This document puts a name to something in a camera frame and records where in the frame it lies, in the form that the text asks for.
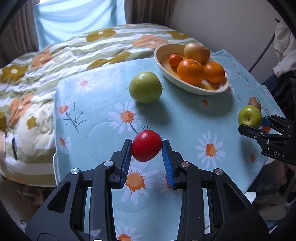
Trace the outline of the person's right hand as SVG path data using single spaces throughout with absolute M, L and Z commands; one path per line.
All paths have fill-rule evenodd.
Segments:
M 278 172 L 277 172 L 277 181 L 279 184 L 284 185 L 287 182 L 287 169 L 286 165 L 284 162 L 280 162 L 279 167 L 278 167 Z

